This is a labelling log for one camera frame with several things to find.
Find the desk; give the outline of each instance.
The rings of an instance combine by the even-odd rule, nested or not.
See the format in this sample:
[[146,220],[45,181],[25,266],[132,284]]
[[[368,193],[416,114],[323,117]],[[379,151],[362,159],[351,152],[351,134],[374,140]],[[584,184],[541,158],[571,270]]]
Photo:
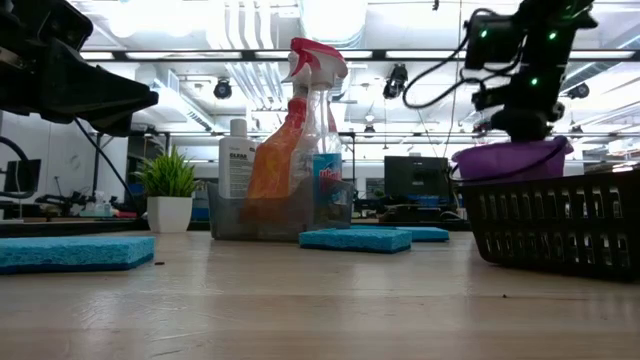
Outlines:
[[0,277],[1,357],[638,358],[637,284],[492,266],[452,237],[376,255],[191,232],[158,236],[164,266]]

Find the potted plant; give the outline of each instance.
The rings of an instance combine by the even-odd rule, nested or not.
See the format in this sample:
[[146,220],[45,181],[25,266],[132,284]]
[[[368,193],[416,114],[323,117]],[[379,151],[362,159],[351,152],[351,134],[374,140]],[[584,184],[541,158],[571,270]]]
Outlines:
[[147,219],[153,232],[184,232],[189,226],[196,184],[194,167],[185,160],[173,146],[169,155],[146,159],[136,173],[147,194]]

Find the clear plastic bin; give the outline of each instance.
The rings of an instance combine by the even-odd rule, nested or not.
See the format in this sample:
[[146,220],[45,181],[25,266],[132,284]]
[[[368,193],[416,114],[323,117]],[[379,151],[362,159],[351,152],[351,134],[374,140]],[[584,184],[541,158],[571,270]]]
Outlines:
[[305,231],[349,228],[353,184],[307,178],[289,197],[224,199],[218,186],[207,185],[211,236],[225,240],[297,241]]

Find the white bottle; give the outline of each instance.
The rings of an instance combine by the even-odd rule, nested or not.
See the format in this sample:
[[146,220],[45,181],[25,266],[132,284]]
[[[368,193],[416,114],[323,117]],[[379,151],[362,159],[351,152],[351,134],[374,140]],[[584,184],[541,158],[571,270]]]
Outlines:
[[256,145],[247,138],[247,122],[231,120],[231,136],[220,140],[218,193],[225,199],[244,199],[253,171]]

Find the trigger sprayer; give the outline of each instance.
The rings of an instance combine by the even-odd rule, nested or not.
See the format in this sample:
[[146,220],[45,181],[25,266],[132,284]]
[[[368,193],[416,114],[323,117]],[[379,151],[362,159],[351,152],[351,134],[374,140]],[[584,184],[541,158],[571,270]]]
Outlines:
[[297,57],[289,57],[291,71],[283,82],[293,81],[297,76],[304,76],[303,69],[305,65],[309,65],[308,84],[314,90],[330,89],[336,77],[345,78],[349,72],[342,54],[331,46],[309,39],[293,38],[291,51]]
[[[320,134],[326,134],[327,125],[331,127],[332,123],[328,107],[329,90],[336,78],[345,78],[349,72],[342,54],[331,46],[304,38],[294,38],[291,40],[289,64],[289,76],[283,82],[293,82],[295,93],[304,88],[309,91],[309,114],[316,113],[316,116],[312,116],[313,119],[319,120],[315,122],[316,129],[319,125]],[[321,152],[325,153],[328,150],[325,136],[320,136],[320,139]]]

